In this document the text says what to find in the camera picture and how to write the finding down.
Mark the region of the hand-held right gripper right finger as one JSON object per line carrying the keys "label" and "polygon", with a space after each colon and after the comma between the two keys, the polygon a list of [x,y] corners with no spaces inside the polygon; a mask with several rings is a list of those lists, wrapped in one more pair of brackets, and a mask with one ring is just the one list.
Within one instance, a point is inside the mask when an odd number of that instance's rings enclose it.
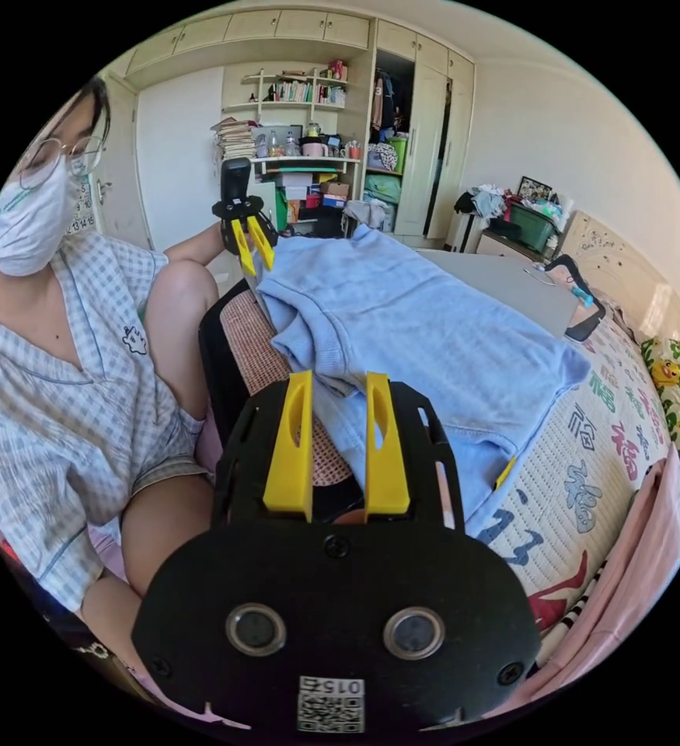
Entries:
{"label": "hand-held right gripper right finger", "polygon": [[387,375],[367,374],[366,400],[365,520],[403,517],[410,491]]}

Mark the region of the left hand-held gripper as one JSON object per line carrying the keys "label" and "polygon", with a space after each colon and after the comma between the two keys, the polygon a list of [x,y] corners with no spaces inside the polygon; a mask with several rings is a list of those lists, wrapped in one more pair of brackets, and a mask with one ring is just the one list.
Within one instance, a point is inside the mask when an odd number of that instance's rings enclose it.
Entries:
{"label": "left hand-held gripper", "polygon": [[256,248],[266,270],[273,269],[279,234],[264,211],[261,197],[223,197],[212,212],[219,219],[225,249],[239,258],[245,275],[256,276],[252,248]]}

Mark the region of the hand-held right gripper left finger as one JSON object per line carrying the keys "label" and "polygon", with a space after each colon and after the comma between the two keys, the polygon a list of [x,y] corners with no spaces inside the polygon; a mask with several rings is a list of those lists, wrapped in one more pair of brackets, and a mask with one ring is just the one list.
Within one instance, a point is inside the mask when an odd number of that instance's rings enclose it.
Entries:
{"label": "hand-held right gripper left finger", "polygon": [[312,382],[310,371],[291,374],[285,382],[277,433],[263,493],[263,504],[275,514],[312,520]]}

